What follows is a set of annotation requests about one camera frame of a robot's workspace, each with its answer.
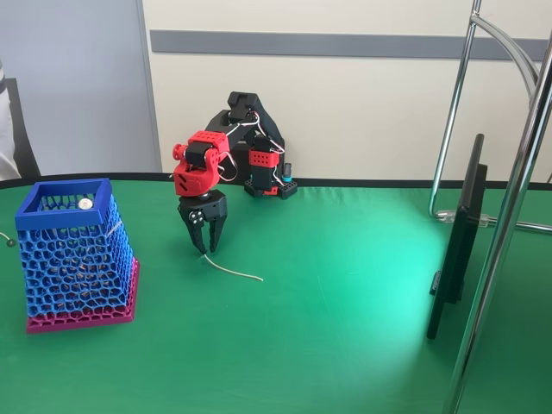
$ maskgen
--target chrome stand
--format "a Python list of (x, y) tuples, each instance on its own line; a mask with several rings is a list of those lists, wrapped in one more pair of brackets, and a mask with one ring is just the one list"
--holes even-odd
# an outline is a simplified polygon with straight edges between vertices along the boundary
[[(439, 185), (441, 184), (442, 170), (444, 168), (445, 159), (447, 158), (447, 152), (449, 150), (450, 137), (455, 124), (456, 111), (458, 110), (458, 103), (460, 102), (460, 95), (464, 84), (464, 77), (466, 76), (467, 63), (469, 61), (469, 54), (474, 40), (475, 29), (480, 27), (485, 30), (494, 39), (496, 39), (510, 55), (521, 72), (530, 100), (535, 94), (536, 82), (539, 76), (539, 71), (536, 69), (535, 64), (531, 61), (529, 56), (527, 56), (524, 50), (518, 46), (518, 44), (510, 36), (508, 36), (508, 34), (504, 33), (502, 30), (480, 17), (480, 6), (481, 0), (474, 0), (472, 14), (469, 19), (469, 25), (467, 26), (466, 41), (464, 42), (464, 48), (460, 59), (460, 67), (458, 68), (458, 74), (456, 76), (455, 91), (452, 96), (450, 109), (448, 110), (447, 124), (442, 138), (441, 151), (439, 152), (435, 177), (433, 178), (433, 185), (431, 186), (429, 206), (430, 216), (444, 222), (452, 221), (450, 215), (454, 213), (451, 211), (436, 212), (435, 202), (439, 191)], [(496, 217), (488, 217), (489, 224), (496, 225), (496, 222)], [(552, 226), (545, 224), (519, 222), (516, 224), (516, 227), (518, 229), (535, 230), (552, 234)]]
[(534, 75), (536, 74), (534, 66), (529, 63), (527, 56), (521, 52), (521, 49), (519, 49), (509, 37), (479, 17), (480, 4), (480, 0), (474, 1), (473, 14), (467, 32), (466, 46), (464, 47), (464, 55), (462, 56), (461, 68), (456, 81), (453, 103), (448, 115), (447, 129), (442, 142), (436, 178), (431, 193), (430, 214), (432, 216), (434, 216), (433, 204), (435, 202), (436, 190), (439, 186), (439, 180), (441, 179), (442, 165), (447, 152), (447, 146), (449, 145), (450, 131), (455, 119), (456, 107), (458, 105), (458, 98), (460, 97), (462, 80), (466, 72), (467, 56), (469, 55), (469, 48), (471, 47), (474, 37), (475, 25), (481, 26), (495, 37), (495, 39), (506, 48), (514, 61), (516, 61), (524, 75), (525, 84), (527, 85), (528, 92), (531, 94), (531, 100), (529, 115), (527, 116), (527, 122), (517, 151), (516, 160), (511, 170), (510, 181), (506, 187), (499, 218), (495, 220), (496, 229), (492, 236), (491, 247), (486, 255), (472, 310), (467, 320), (466, 330), (455, 364), (452, 383), (442, 408), (443, 414), (455, 414), (458, 412), (462, 393), (467, 382), (467, 375), (473, 362), (474, 350), (480, 339), (481, 327), (485, 322), (497, 277), (504, 265), (505, 256), (510, 246), (514, 229), (516, 227), (521, 227), (545, 232), (550, 232), (551, 229), (550, 226), (542, 226), (540, 224), (517, 223), (517, 219), (522, 202), (524, 201), (525, 193), (527, 192), (533, 166), (535, 165), (536, 157), (543, 141), (544, 131), (552, 107), (552, 35), (550, 36), (540, 75), (536, 78), (536, 82), (533, 83), (532, 79), (535, 78)]

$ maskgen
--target gray wall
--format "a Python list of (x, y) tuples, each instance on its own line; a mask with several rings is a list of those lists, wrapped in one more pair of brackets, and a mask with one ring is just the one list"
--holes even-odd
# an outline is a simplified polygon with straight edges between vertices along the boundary
[(140, 7), (0, 2), (0, 59), (42, 174), (160, 171)]

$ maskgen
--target red 3d-printed part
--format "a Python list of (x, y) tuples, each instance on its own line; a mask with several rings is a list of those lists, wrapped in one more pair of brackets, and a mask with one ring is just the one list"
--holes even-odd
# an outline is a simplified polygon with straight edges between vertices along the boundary
[(115, 307), (104, 306), (95, 310), (87, 308), (73, 312), (47, 313), (46, 315), (29, 317), (27, 319), (27, 333), (38, 334), (41, 332), (54, 332), (56, 330), (132, 322), (135, 318), (136, 291), (139, 275), (140, 263), (137, 259), (133, 259), (129, 302), (126, 305)]
[(277, 196), (278, 195), (278, 186), (274, 186), (271, 191), (264, 191), (265, 196)]
[(279, 163), (278, 153), (263, 153), (262, 151), (255, 151), (254, 148), (249, 150), (249, 165), (250, 166), (264, 166), (266, 168), (274, 168)]
[(213, 148), (205, 152), (205, 168), (195, 168), (186, 161), (187, 146), (174, 146), (172, 156), (180, 161), (174, 169), (174, 188), (179, 196), (184, 197), (205, 194), (218, 183), (218, 164), (227, 157), (229, 151), (228, 136), (223, 132), (198, 131), (188, 140), (189, 144), (192, 142), (205, 142)]

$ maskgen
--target white wall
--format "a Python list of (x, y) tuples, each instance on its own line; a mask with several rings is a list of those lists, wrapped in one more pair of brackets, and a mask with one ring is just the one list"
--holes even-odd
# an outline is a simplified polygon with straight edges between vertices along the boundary
[[(464, 35), (471, 1), (145, 0), (149, 29)], [(549, 0), (486, 0), (481, 15), (512, 37), (548, 39)], [(163, 169), (171, 150), (224, 109), (231, 91), (258, 93), (286, 138), (297, 177), (431, 179), (456, 60), (386, 60), (151, 53)], [(445, 167), (463, 179), (475, 135), (486, 135), (489, 179), (508, 179), (528, 100), (511, 62), (472, 61)], [(552, 171), (552, 133), (533, 174)]]

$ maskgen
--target robotic arm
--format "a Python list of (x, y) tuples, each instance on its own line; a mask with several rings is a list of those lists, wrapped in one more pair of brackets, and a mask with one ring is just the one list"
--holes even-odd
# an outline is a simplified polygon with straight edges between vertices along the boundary
[(239, 167), (230, 151), (240, 141), (249, 146), (251, 179), (245, 190), (254, 197), (263, 195), (288, 198), (297, 191), (292, 181), (291, 164), (285, 164), (285, 142), (274, 120), (253, 93), (232, 92), (230, 110), (222, 110), (198, 131), (188, 145), (177, 144), (172, 156), (179, 164), (174, 170), (176, 193), (180, 196), (179, 213), (190, 233), (193, 245), (206, 254), (202, 227), (210, 224), (210, 251), (214, 252), (228, 215), (226, 197), (219, 190), (211, 190), (220, 178), (221, 161), (230, 158)]

